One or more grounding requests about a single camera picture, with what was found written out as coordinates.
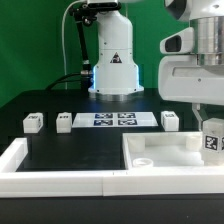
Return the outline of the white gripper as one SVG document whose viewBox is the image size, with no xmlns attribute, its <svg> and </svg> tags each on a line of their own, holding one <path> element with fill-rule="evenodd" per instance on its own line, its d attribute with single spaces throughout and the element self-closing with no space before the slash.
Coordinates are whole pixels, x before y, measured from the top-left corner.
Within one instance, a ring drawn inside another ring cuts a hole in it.
<svg viewBox="0 0 224 224">
<path fill-rule="evenodd" d="M 201 131 L 206 104 L 224 105 L 224 66 L 199 66 L 195 55 L 166 56 L 159 64 L 158 90 L 163 100 L 193 103 Z"/>
</svg>

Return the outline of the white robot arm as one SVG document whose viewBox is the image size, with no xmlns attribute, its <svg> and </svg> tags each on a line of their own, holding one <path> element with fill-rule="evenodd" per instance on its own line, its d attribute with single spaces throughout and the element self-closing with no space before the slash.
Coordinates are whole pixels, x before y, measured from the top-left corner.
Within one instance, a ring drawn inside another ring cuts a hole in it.
<svg viewBox="0 0 224 224">
<path fill-rule="evenodd" d="M 144 88 L 133 60 L 133 27 L 121 15 L 130 0 L 80 0 L 68 8 L 77 21 L 98 23 L 99 59 L 93 67 L 90 96 L 123 100 Z M 158 68 L 162 99 L 224 105 L 224 0 L 163 0 L 167 12 L 188 27 L 160 42 L 164 55 Z"/>
</svg>

